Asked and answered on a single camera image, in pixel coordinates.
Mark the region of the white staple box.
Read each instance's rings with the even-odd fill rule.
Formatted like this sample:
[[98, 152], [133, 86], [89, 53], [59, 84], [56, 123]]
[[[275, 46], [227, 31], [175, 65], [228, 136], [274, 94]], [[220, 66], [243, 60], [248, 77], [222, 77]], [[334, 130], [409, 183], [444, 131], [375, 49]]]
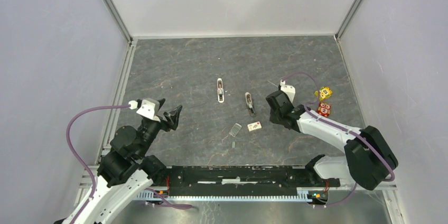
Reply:
[[249, 132], [252, 132], [252, 131], [261, 129], [261, 128], [262, 128], [262, 125], [261, 125], [260, 122], [254, 122], [254, 123], [250, 123], [250, 124], [248, 124], [248, 125], [247, 125], [247, 128], [248, 128], [248, 131], [249, 131]]

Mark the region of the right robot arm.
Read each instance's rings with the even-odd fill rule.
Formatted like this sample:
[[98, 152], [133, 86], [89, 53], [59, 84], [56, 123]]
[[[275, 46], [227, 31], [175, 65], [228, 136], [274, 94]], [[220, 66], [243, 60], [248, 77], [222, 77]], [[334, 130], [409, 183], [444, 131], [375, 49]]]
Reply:
[[286, 129], [311, 135], [340, 150], [344, 156], [323, 156], [305, 171], [308, 184], [326, 179], [352, 180], [372, 191], [395, 179], [399, 162], [381, 132], [373, 127], [352, 127], [328, 119], [304, 105], [294, 106], [289, 94], [277, 90], [266, 97], [269, 120]]

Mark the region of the white staple tray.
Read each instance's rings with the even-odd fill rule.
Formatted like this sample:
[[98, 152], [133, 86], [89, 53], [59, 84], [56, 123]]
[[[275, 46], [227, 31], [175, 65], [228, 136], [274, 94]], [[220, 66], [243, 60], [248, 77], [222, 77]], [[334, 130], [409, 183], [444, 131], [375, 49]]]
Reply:
[[229, 135], [232, 136], [232, 137], [236, 137], [237, 134], [239, 133], [239, 131], [241, 130], [241, 128], [242, 128], [242, 126], [240, 124], [235, 123], [233, 125], [233, 127], [231, 128], [231, 130], [229, 132]]

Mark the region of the beige stapler base half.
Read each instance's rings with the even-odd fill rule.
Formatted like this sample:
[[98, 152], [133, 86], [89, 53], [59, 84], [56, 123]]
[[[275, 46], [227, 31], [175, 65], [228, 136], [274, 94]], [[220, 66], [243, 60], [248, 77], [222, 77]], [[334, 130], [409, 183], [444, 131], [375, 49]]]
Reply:
[[254, 107], [252, 96], [249, 92], [245, 93], [245, 101], [246, 101], [246, 108], [248, 110], [249, 115], [251, 117], [255, 117], [256, 116], [255, 107]]

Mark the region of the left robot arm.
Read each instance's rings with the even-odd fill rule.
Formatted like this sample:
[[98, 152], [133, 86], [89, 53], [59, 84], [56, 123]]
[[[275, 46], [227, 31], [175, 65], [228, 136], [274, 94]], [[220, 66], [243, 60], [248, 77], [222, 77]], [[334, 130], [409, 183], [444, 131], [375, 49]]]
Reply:
[[[160, 116], [158, 111], [164, 103], [164, 98], [137, 99], [126, 105], [89, 108], [70, 120], [66, 129], [67, 144], [88, 172], [92, 185], [74, 211], [58, 223], [111, 223], [140, 192], [165, 181], [166, 166], [154, 155], [146, 154], [159, 132], [176, 130], [179, 125], [182, 106]], [[96, 172], [93, 172], [74, 149], [71, 127], [86, 113], [125, 108], [135, 110], [142, 118], [141, 124], [138, 128], [123, 126], [116, 130], [110, 151], [101, 158]]]

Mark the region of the white stapler top half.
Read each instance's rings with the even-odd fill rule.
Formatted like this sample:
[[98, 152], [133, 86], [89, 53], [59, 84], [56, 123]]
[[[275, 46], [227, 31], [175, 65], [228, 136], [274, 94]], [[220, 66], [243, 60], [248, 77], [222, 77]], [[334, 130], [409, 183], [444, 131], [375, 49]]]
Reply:
[[224, 89], [223, 89], [223, 82], [221, 78], [217, 79], [217, 98], [219, 103], [224, 102]]

